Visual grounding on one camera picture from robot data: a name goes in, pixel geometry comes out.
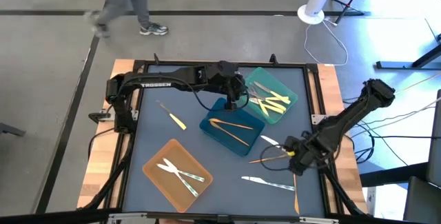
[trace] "person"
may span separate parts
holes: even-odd
[[[126,0],[105,0],[102,11],[89,11],[85,13],[86,20],[92,24],[92,30],[98,37],[108,37],[108,23],[126,11]],[[130,0],[133,10],[138,16],[141,25],[139,33],[142,35],[164,35],[168,33],[168,28],[150,21],[147,0]]]

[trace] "concrete floor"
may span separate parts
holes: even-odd
[[[149,0],[150,10],[296,10],[307,0]],[[436,45],[441,32],[435,6],[440,0],[355,0],[353,7],[371,16],[345,18],[333,31],[349,52],[346,66],[337,67],[344,98],[360,94],[362,82],[381,78],[396,89],[435,72],[378,71],[379,60],[412,61]],[[103,0],[0,0],[0,10],[88,10]],[[328,2],[325,10],[340,10]],[[105,80],[115,59],[192,59],[266,61],[275,53],[283,62],[314,62],[303,50],[306,25],[296,17],[172,17],[155,16],[167,24],[166,37],[140,37],[135,17],[112,26],[113,37],[101,40],[76,116],[68,148],[48,211],[73,210],[87,165],[87,147],[96,125],[87,115],[102,105]],[[35,196],[54,149],[92,34],[81,17],[0,16],[0,122],[27,130],[23,138],[0,136],[0,215],[32,211]],[[344,53],[321,25],[311,27],[309,48],[323,63],[341,63]],[[410,112],[431,102],[441,77],[400,94],[389,108],[368,121]],[[381,134],[430,135],[433,110],[412,117]],[[423,123],[411,129],[414,123]],[[356,139],[356,150],[369,145]],[[388,140],[407,163],[427,160],[429,142]],[[361,172],[402,163],[382,141]]]

